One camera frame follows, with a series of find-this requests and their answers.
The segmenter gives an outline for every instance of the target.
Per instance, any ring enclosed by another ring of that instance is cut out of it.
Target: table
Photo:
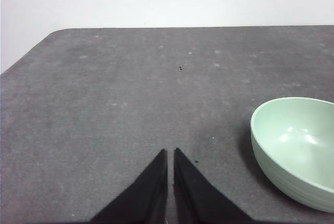
[[[249,121],[261,103],[334,101],[334,26],[66,29],[2,78],[2,221],[89,220],[173,150],[254,219],[333,223],[265,177]]]

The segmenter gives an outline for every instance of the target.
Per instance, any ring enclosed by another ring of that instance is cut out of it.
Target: white spot
[[[288,139],[288,134],[283,134],[281,141],[286,142],[287,139]]]
[[[317,144],[317,142],[312,138],[312,136],[310,134],[306,134],[306,138],[308,139],[308,141],[312,144]]]

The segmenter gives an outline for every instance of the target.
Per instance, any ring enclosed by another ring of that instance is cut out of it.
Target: white wall
[[[334,0],[2,0],[1,9],[2,72],[64,28],[334,25]]]

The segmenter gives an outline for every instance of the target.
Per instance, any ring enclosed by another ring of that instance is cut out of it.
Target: bowl
[[[294,200],[334,213],[334,103],[270,100],[250,125],[256,160],[269,180]]]

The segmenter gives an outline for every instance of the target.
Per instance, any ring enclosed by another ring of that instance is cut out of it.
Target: ceramic bowl
[[[250,125],[256,160],[272,183],[302,204],[334,213],[334,103],[270,100]]]

